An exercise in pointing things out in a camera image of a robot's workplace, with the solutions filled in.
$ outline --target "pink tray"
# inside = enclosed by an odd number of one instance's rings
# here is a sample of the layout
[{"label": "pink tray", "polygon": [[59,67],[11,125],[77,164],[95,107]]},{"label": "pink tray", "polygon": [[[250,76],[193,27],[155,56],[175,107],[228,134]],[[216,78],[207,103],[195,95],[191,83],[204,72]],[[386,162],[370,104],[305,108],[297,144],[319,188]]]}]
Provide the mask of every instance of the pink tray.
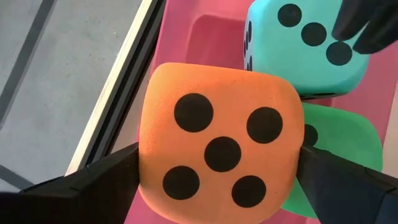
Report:
[{"label": "pink tray", "polygon": [[[243,30],[253,0],[168,0],[151,71],[165,62],[243,68]],[[372,55],[364,80],[348,95],[312,100],[365,116],[375,125],[382,142],[386,136],[398,80],[398,44]],[[154,213],[137,195],[126,224],[174,223]],[[262,224],[318,224],[280,209]]]}]

